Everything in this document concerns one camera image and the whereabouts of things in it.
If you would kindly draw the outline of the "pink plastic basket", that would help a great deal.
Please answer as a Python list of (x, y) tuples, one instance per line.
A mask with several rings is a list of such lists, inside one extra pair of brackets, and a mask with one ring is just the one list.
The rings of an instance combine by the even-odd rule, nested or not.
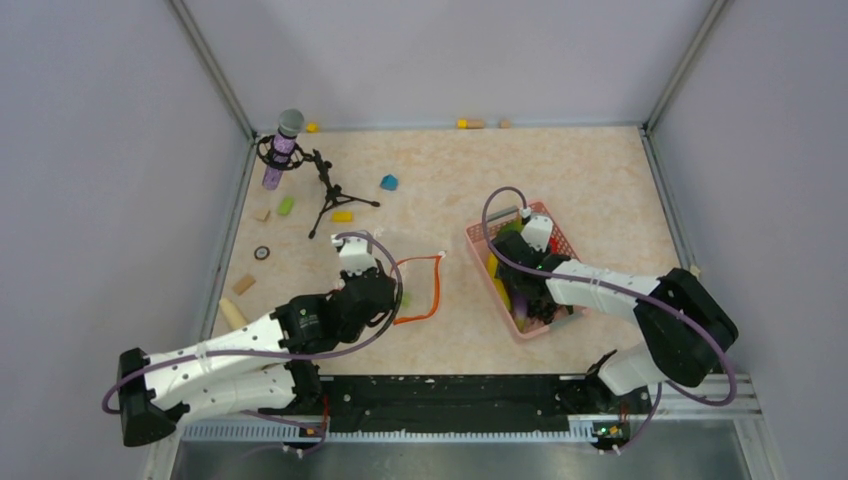
[[(530, 208), (533, 213), (553, 218), (553, 215), (541, 201), (531, 202)], [(520, 207), (512, 206), (487, 216), (487, 233), (492, 240), (502, 230), (520, 230), (521, 216), (519, 210)], [(517, 291), (514, 291), (512, 287), (507, 287), (497, 277), (496, 267), (499, 265), (499, 260), (491, 253), (486, 244), (481, 221), (477, 220), (476, 223), (469, 224), (464, 232), (471, 262), (494, 303), (498, 318), (501, 319), (501, 322), (516, 341), (529, 341), (548, 334), (587, 313), (585, 307), (556, 304), (543, 307), (539, 303), (531, 305)], [(553, 226), (549, 247), (551, 253), (578, 259), (574, 248), (556, 223)]]

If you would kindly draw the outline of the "toy purple eggplant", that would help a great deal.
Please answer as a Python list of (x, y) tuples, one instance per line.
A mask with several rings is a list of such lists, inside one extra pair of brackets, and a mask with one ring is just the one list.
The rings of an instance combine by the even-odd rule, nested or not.
[(532, 324), (532, 318), (529, 315), (529, 301), (525, 297), (518, 295), (512, 299), (511, 305), (512, 317), (516, 328), (524, 334)]

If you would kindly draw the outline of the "clear orange zip bag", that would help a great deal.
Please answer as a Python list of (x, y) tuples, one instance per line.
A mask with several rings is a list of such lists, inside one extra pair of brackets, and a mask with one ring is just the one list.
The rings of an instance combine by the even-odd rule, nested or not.
[(432, 318), (441, 303), (441, 266), (448, 251), (447, 241), (426, 233), (383, 227), (372, 234), (394, 256), (404, 293), (412, 295), (408, 307), (400, 306), (394, 324), (411, 325)]

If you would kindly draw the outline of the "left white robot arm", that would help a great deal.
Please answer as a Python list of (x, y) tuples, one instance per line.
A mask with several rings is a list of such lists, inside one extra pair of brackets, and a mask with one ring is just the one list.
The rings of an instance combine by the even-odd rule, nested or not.
[(113, 394), (124, 446), (246, 410), (311, 413), (323, 397), (315, 360), (339, 356), (339, 345), (358, 341), (365, 328), (386, 329), (401, 292), (381, 265), (341, 279), (339, 289), (295, 296), (207, 342), (162, 354), (123, 352)]

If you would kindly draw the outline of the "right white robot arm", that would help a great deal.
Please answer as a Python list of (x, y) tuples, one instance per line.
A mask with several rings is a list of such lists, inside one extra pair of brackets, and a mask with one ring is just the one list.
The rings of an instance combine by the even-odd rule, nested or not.
[(589, 371), (589, 404), (612, 412), (637, 388), (670, 381), (699, 386), (739, 337), (735, 323), (690, 272), (640, 276), (591, 267), (532, 247), (517, 231), (489, 242), (504, 282), (530, 300), (584, 307), (636, 325), (642, 341), (605, 355)]

